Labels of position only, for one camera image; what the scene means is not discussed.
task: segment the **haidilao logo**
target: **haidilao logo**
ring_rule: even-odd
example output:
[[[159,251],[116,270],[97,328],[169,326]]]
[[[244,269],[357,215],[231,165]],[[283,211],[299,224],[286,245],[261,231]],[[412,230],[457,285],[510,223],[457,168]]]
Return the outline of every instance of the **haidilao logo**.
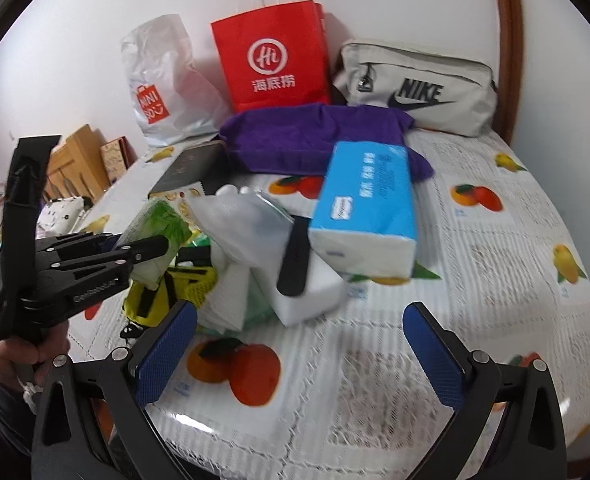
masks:
[[[263,75],[277,74],[286,66],[288,60],[286,47],[271,38],[257,40],[248,49],[248,64]]]

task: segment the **purple towel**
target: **purple towel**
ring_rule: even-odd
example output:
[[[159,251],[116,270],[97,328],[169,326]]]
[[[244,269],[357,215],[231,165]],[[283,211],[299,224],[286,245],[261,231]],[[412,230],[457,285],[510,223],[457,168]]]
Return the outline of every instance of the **purple towel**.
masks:
[[[373,140],[406,146],[403,134],[413,118],[402,110],[312,104],[248,110],[229,119],[219,132],[237,171],[324,175],[338,140]],[[408,150],[413,182],[433,176],[419,153]]]

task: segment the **nike bag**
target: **nike bag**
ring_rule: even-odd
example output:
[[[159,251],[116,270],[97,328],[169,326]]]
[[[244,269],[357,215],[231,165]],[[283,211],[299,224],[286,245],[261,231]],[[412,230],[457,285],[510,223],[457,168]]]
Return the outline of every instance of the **nike bag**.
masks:
[[[419,128],[466,137],[488,132],[498,100],[493,71],[479,61],[401,43],[351,40],[335,86],[350,106],[404,110]]]
[[[320,4],[261,7],[211,27],[236,112],[330,103]]]
[[[137,124],[154,148],[215,133],[230,117],[217,89],[193,66],[193,48],[179,14],[140,25],[121,41]]]

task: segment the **blue tissue package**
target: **blue tissue package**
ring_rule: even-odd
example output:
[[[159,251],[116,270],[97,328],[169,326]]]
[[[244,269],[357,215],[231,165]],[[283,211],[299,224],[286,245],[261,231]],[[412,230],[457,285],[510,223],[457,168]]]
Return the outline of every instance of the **blue tissue package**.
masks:
[[[406,148],[338,142],[309,239],[337,272],[410,278],[417,233]]]

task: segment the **white bag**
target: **white bag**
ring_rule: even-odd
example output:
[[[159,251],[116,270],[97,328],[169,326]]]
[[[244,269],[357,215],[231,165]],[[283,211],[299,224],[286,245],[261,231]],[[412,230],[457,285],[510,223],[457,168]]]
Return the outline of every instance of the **white bag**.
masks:
[[[169,146],[214,133],[230,117],[221,94],[193,66],[193,48],[178,14],[140,25],[121,41],[137,124],[149,145]]]
[[[467,137],[490,130],[498,96],[486,64],[377,40],[351,40],[341,52],[334,83],[348,105],[399,108],[419,128]]]

